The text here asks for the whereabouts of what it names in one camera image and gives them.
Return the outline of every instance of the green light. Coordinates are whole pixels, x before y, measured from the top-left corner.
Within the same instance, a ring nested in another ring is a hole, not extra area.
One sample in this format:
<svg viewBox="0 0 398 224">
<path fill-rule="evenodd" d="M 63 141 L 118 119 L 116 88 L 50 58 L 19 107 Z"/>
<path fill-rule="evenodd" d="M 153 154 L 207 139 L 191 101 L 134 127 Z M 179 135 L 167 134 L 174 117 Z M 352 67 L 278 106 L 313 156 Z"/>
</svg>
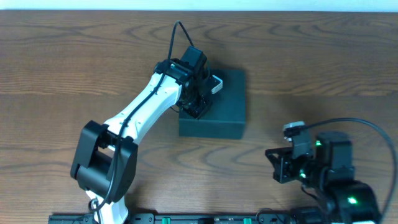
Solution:
<svg viewBox="0 0 398 224">
<path fill-rule="evenodd" d="M 352 205 L 358 203 L 354 197 L 349 197 L 349 198 L 348 198 L 348 202 L 349 202 L 350 204 L 352 204 Z"/>
</svg>

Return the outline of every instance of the wooden surface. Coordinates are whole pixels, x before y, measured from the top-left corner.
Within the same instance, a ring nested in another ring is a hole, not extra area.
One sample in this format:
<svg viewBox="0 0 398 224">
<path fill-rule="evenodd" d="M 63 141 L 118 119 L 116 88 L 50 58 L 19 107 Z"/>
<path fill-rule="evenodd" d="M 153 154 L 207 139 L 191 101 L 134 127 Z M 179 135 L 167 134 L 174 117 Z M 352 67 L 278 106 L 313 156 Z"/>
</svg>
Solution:
<svg viewBox="0 0 398 224">
<path fill-rule="evenodd" d="M 82 127 L 104 122 L 147 85 L 167 57 L 176 19 L 213 68 L 247 74 L 240 141 L 178 136 L 168 110 L 139 148 L 130 208 L 256 212 L 313 205 L 298 182 L 280 185 L 264 150 L 288 146 L 282 125 L 354 116 L 398 134 L 398 14 L 309 12 L 0 12 L 0 223 L 45 223 L 87 212 L 69 176 Z M 182 31 L 173 56 L 187 41 Z M 335 124 L 354 140 L 356 177 L 385 202 L 391 157 L 360 124 Z M 387 223 L 398 222 L 395 200 Z"/>
</svg>

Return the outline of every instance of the white background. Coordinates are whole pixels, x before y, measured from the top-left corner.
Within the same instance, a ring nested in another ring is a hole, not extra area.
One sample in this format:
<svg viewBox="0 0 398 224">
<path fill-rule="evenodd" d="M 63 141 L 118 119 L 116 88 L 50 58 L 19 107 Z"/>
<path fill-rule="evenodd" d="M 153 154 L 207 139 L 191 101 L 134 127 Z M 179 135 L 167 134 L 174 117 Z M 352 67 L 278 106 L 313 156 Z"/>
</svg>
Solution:
<svg viewBox="0 0 398 224">
<path fill-rule="evenodd" d="M 398 0 L 0 0 L 0 9 L 398 12 Z"/>
</svg>

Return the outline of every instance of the wood grain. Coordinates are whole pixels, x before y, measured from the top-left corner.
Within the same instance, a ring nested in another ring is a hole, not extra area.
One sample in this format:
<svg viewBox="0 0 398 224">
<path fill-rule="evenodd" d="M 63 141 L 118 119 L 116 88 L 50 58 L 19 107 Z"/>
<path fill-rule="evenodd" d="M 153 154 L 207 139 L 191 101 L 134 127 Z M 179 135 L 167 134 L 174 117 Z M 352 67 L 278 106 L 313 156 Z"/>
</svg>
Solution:
<svg viewBox="0 0 398 224">
<path fill-rule="evenodd" d="M 164 212 L 256 212 L 313 205 L 280 185 L 264 150 L 287 146 L 282 125 L 355 116 L 398 134 L 398 14 L 325 12 L 0 12 L 0 223 L 87 212 L 69 177 L 80 131 L 123 109 L 167 57 L 176 19 L 214 68 L 247 74 L 242 140 L 178 137 L 167 111 L 139 148 L 127 204 Z M 187 46 L 177 32 L 173 55 Z M 391 156 L 357 124 L 356 176 L 385 202 Z M 386 223 L 398 222 L 395 200 Z"/>
</svg>

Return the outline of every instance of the dark green box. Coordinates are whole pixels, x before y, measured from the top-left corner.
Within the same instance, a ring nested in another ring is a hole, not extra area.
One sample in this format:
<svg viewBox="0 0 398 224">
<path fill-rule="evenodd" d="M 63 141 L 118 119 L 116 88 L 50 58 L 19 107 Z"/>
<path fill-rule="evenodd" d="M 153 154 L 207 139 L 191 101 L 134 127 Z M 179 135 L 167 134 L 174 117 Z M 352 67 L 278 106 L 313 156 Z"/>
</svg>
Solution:
<svg viewBox="0 0 398 224">
<path fill-rule="evenodd" d="M 244 72 L 222 69 L 211 74 L 223 80 L 223 89 L 212 96 L 213 104 L 200 119 L 180 113 L 180 136 L 241 139 L 246 125 Z"/>
</svg>

